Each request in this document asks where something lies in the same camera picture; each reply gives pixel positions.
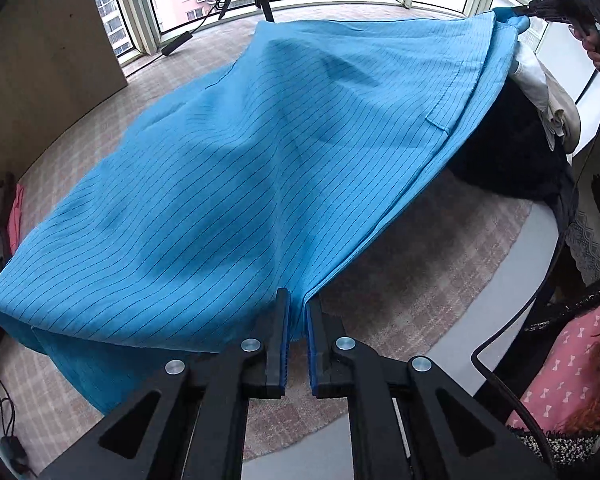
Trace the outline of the person's right hand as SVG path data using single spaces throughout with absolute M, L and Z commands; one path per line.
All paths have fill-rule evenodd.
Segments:
M 592 61 L 594 67 L 600 72 L 600 35 L 596 28 L 591 28 L 586 34 L 576 29 L 576 26 L 570 25 L 569 30 L 572 36 L 576 38 L 586 55 Z

